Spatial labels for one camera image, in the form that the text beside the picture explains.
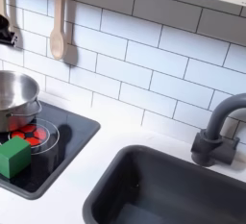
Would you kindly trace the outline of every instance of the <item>white countertop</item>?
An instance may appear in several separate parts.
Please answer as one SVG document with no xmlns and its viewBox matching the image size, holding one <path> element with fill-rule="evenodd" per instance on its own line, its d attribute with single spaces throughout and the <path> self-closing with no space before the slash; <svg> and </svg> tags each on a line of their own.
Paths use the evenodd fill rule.
<svg viewBox="0 0 246 224">
<path fill-rule="evenodd" d="M 146 145 L 191 162 L 191 144 L 140 128 L 112 125 L 89 109 L 82 110 L 45 93 L 41 93 L 39 99 L 97 119 L 102 128 L 41 198 L 30 201 L 0 188 L 1 224 L 83 224 L 84 201 L 116 153 L 128 145 Z M 211 169 L 246 182 L 245 168 L 246 163 L 234 161 L 231 167 L 215 165 Z"/>
</svg>

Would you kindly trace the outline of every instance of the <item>toy kitchen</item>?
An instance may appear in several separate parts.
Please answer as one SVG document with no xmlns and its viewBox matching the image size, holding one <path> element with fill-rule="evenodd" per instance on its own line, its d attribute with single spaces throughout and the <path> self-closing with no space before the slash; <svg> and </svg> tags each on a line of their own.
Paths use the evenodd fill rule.
<svg viewBox="0 0 246 224">
<path fill-rule="evenodd" d="M 0 0 L 0 224 L 246 223 L 246 0 Z"/>
</svg>

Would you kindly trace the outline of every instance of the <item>tile backsplash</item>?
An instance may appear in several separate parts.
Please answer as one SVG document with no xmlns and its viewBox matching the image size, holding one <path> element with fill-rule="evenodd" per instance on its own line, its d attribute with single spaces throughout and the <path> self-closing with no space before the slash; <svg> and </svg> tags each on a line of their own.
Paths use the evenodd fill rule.
<svg viewBox="0 0 246 224">
<path fill-rule="evenodd" d="M 0 69 L 112 118 L 192 142 L 225 98 L 246 92 L 246 9 L 215 0 L 66 0 L 67 54 L 49 48 L 54 0 L 7 0 L 17 48 Z M 221 135 L 246 146 L 246 109 Z"/>
</svg>

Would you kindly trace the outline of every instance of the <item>red circle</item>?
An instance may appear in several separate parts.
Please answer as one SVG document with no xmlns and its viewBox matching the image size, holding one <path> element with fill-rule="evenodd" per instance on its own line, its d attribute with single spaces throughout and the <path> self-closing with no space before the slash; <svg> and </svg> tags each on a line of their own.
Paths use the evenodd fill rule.
<svg viewBox="0 0 246 224">
<path fill-rule="evenodd" d="M 24 133 L 31 133 L 35 130 L 36 125 L 27 125 L 23 128 L 20 129 L 20 131 L 24 132 Z"/>
<path fill-rule="evenodd" d="M 25 138 L 25 135 L 21 132 L 15 131 L 15 132 L 12 132 L 12 137 Z"/>
<path fill-rule="evenodd" d="M 46 139 L 47 138 L 47 134 L 45 132 L 45 130 L 43 128 L 37 128 L 35 131 L 34 131 L 34 136 L 36 138 L 39 138 L 39 139 Z"/>
<path fill-rule="evenodd" d="M 35 145 L 39 145 L 40 144 L 40 140 L 38 138 L 35 137 L 27 137 L 25 138 L 26 141 L 28 141 L 31 146 L 35 146 Z"/>
</svg>

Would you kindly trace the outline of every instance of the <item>stainless steel pot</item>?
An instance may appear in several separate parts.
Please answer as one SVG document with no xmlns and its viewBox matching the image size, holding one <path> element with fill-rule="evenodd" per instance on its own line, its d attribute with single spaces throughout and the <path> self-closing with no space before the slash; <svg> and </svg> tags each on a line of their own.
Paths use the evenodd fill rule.
<svg viewBox="0 0 246 224">
<path fill-rule="evenodd" d="M 0 71 L 0 133 L 27 125 L 41 112 L 38 94 L 38 83 L 31 77 Z"/>
</svg>

